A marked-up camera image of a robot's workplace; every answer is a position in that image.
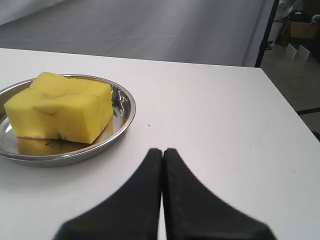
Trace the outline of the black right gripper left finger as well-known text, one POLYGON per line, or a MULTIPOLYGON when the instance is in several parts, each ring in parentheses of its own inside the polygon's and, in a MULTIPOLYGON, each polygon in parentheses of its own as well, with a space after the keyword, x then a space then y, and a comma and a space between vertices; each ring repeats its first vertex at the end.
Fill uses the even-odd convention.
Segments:
POLYGON ((65 222, 58 240, 156 240, 162 192, 162 151, 148 150, 140 166, 114 194, 65 222))

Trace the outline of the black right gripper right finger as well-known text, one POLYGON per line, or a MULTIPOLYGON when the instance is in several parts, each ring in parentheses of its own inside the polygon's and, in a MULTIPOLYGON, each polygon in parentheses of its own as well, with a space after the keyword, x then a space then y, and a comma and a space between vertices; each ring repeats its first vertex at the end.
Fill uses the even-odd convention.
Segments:
POLYGON ((162 199, 169 240, 274 240, 264 223, 214 195, 190 171, 178 151, 163 155, 162 199))

